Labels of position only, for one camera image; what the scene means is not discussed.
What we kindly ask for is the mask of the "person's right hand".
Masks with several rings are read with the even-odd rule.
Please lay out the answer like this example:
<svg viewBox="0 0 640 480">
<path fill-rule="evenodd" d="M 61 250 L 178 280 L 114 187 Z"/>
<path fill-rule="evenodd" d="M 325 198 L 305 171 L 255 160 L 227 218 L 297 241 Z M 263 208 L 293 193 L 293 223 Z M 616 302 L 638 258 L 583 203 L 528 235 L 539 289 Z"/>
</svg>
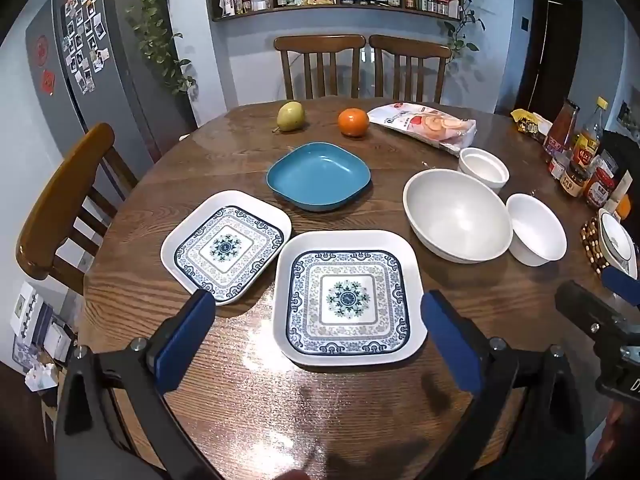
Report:
<svg viewBox="0 0 640 480">
<path fill-rule="evenodd" d="M 602 430 L 600 440 L 593 452 L 593 460 L 600 462 L 605 455 L 612 451 L 620 435 L 623 432 L 622 418 L 625 411 L 625 405 L 620 401 L 614 401 L 608 414 L 605 417 L 605 425 Z"/>
</svg>

